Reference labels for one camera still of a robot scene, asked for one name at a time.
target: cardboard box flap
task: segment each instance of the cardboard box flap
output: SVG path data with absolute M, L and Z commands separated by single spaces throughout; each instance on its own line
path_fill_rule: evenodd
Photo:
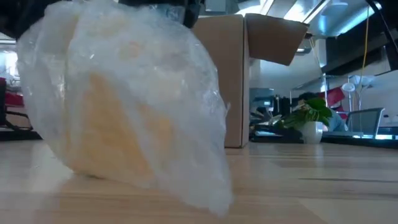
M 246 14 L 245 19 L 250 57 L 290 65 L 308 25 L 260 14 Z

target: cardboard box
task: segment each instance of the cardboard box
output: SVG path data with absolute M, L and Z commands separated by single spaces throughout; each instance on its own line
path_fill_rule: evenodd
M 249 58 L 290 65 L 308 26 L 260 14 L 200 18 L 193 32 L 218 69 L 221 96 L 231 104 L 225 147 L 249 141 Z

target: desk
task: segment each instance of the desk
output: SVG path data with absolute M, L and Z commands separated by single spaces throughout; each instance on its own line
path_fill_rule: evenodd
M 398 220 L 398 152 L 254 144 L 227 149 L 227 217 L 158 190 L 74 175 L 42 141 L 0 142 L 1 224 L 367 224 Z

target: person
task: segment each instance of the person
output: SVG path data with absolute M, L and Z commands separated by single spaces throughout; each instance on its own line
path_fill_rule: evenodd
M 303 93 L 298 96 L 298 104 L 303 104 L 307 100 L 311 100 L 314 98 L 318 98 L 319 96 L 315 93 Z M 324 131 L 347 131 L 345 122 L 341 118 L 340 115 L 336 113 L 336 111 L 329 108 L 331 111 L 331 118 L 329 118 L 329 127 L 325 127 Z

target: black cable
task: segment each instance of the black cable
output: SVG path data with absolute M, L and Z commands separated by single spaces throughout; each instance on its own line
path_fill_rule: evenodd
M 380 17 L 381 21 L 383 22 L 383 25 L 384 25 L 384 26 L 383 26 L 383 28 L 384 28 L 384 33 L 385 33 L 385 35 L 386 35 L 386 37 L 387 37 L 387 40 L 388 40 L 388 41 L 392 44 L 392 46 L 394 47 L 396 56 L 397 56 L 397 58 L 398 58 L 398 46 L 397 46 L 397 44 L 396 44 L 394 38 L 393 38 L 392 35 L 391 35 L 390 29 L 388 28 L 388 24 L 387 24 L 386 20 L 384 19 L 383 14 L 382 14 L 381 11 L 379 10 L 379 8 L 377 8 L 377 6 L 376 6 L 376 4 L 374 3 L 373 0 L 365 0 L 365 1 L 369 4 L 369 6 L 373 9 L 374 13 L 375 13 L 376 15 L 378 15 L 378 16 Z

